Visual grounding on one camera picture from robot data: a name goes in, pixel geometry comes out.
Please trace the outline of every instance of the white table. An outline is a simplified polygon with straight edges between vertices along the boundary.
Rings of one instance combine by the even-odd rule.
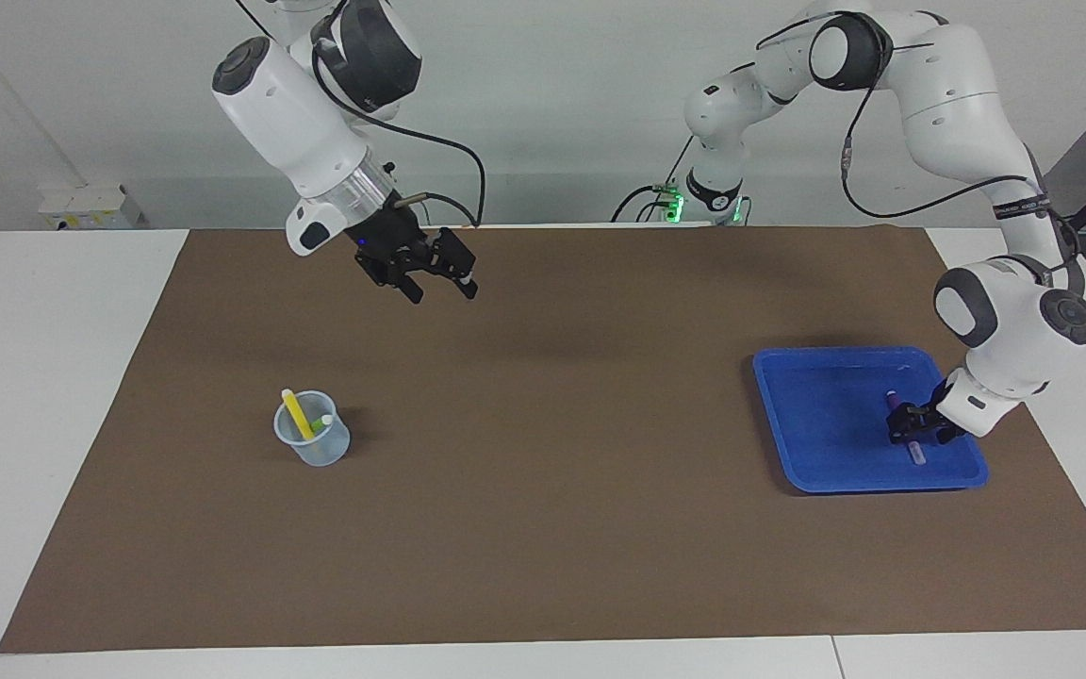
[[[0,232],[0,638],[186,235]],[[947,265],[1001,251],[996,229],[930,235]],[[1030,410],[1086,503],[1086,355]],[[1086,631],[50,654],[0,676],[1070,678]]]

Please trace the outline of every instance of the brown mat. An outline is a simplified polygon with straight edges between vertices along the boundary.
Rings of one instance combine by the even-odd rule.
[[[922,232],[464,237],[477,301],[413,306],[345,244],[193,232],[0,652],[1086,628],[1086,511],[1025,408],[981,490],[781,475],[759,349],[961,357]],[[346,458],[276,441],[285,386]]]

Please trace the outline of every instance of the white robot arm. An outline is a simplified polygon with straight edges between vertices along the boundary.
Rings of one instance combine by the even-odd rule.
[[[315,253],[344,232],[376,284],[392,285],[417,304],[422,290],[408,274],[425,271],[453,280],[470,300],[475,255],[450,229],[427,238],[392,177],[351,128],[359,121],[331,100],[387,120],[417,87],[420,68],[417,42],[388,0],[345,0],[290,53],[268,38],[233,48],[216,67],[212,93],[301,194],[286,223],[294,253]],[[310,73],[321,74],[327,89]]]
[[[978,34],[931,12],[869,10],[863,0],[812,3],[757,45],[755,64],[691,95],[685,120],[702,143],[685,188],[723,223],[740,193],[741,134],[749,125],[811,83],[892,90],[912,160],[933,174],[982,184],[1008,254],[940,277],[936,312],[969,351],[930,403],[892,413],[891,438],[983,436],[1086,348],[1078,244],[1074,232],[1064,232],[1032,155],[1003,114]],[[850,143],[846,138],[842,179]]]

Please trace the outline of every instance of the power outlet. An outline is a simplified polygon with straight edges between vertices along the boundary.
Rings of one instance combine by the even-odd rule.
[[[143,228],[146,214],[119,184],[43,189],[39,215],[55,231],[70,228]]]

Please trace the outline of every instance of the yellow marker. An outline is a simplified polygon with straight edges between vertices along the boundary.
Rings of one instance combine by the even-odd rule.
[[[293,394],[292,390],[283,390],[280,395],[283,397],[283,404],[288,405],[288,414],[292,416],[292,422],[296,423],[296,429],[301,430],[301,436],[305,441],[313,438],[313,428],[310,426],[310,419],[304,416],[304,411],[301,410],[301,403],[296,401],[296,394]]]

